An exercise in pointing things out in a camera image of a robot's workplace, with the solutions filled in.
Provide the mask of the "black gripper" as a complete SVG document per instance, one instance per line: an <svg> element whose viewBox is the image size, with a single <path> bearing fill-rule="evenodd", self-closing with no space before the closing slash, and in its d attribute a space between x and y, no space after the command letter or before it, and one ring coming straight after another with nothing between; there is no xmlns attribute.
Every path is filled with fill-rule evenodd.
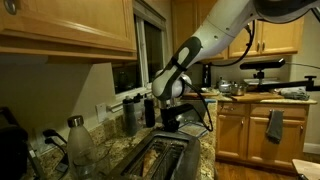
<svg viewBox="0 0 320 180"><path fill-rule="evenodd" d="M176 114L170 112L163 112L161 114L161 118L165 131L176 132L178 130L180 122L176 120Z"/></svg>

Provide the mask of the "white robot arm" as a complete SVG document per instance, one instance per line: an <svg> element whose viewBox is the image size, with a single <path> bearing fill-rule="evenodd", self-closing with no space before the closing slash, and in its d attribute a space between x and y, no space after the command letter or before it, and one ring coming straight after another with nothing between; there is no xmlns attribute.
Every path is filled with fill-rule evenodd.
<svg viewBox="0 0 320 180"><path fill-rule="evenodd" d="M152 82L153 95L160 101L181 96L182 74L197 61L227 48L249 22L288 23L319 6L320 0L218 0L199 28L156 75Z"/></svg>

